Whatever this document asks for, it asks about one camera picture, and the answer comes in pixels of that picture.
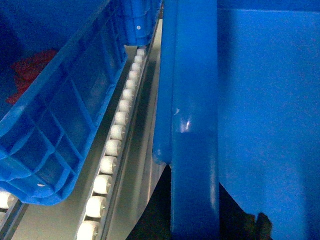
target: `blue plastic crate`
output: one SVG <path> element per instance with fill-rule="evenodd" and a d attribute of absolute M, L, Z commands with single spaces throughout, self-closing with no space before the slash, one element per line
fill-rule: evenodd
<path fill-rule="evenodd" d="M 28 15 L 30 24 L 18 26 L 11 18 L 18 10 L 0 10 L 0 187 L 24 203 L 57 204 L 76 184 L 127 59 L 120 7 L 119 0 L 100 3 L 66 44 L 71 32 L 55 35 L 55 18 L 47 28 Z M 9 65 L 62 45 L 18 102 L 6 103 L 16 92 Z"/>
<path fill-rule="evenodd" d="M 151 42 L 158 19 L 161 0 L 122 0 L 125 32 L 124 43 L 129 46 L 144 46 Z"/>
<path fill-rule="evenodd" d="M 206 9 L 165 1 L 153 154 L 172 165 L 173 235 L 214 239 L 217 150 L 220 183 L 274 240 L 318 240 L 319 1 L 217 2 L 203 24 Z"/>

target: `gray metal surface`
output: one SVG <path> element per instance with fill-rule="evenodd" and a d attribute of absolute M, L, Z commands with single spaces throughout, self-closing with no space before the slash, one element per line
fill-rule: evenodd
<path fill-rule="evenodd" d="M 135 226 L 160 178 L 164 166 L 152 161 L 153 117 L 159 79 L 159 52 L 162 23 L 149 56 L 145 87 L 137 110 L 134 131 L 119 181 L 108 239 L 125 239 Z M 118 104 L 124 80 L 134 58 L 136 48 L 128 47 L 128 63 L 119 80 L 112 102 Z M 72 194 L 54 206 L 29 205 L 17 227 L 13 240 L 72 240 L 86 205 L 88 192 L 99 164 L 108 130 L 117 106 L 111 104 L 104 116 L 92 148 Z"/>
<path fill-rule="evenodd" d="M 149 57 L 146 82 L 139 103 L 132 142 L 125 161 L 108 240 L 125 239 L 134 228 L 165 166 L 152 160 L 155 105 L 158 91 L 162 20 L 158 23 Z"/>

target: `blue panel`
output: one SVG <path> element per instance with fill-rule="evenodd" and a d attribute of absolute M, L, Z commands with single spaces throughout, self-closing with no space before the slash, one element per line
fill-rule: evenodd
<path fill-rule="evenodd" d="M 275 240 L 320 236 L 320 14 L 220 10 L 219 178 Z"/>

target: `blue vertical beam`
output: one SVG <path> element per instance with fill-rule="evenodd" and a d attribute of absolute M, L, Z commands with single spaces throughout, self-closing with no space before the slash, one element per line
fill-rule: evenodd
<path fill-rule="evenodd" d="M 166 0 L 153 155 L 171 163 L 174 239 L 219 238 L 217 1 Z"/>

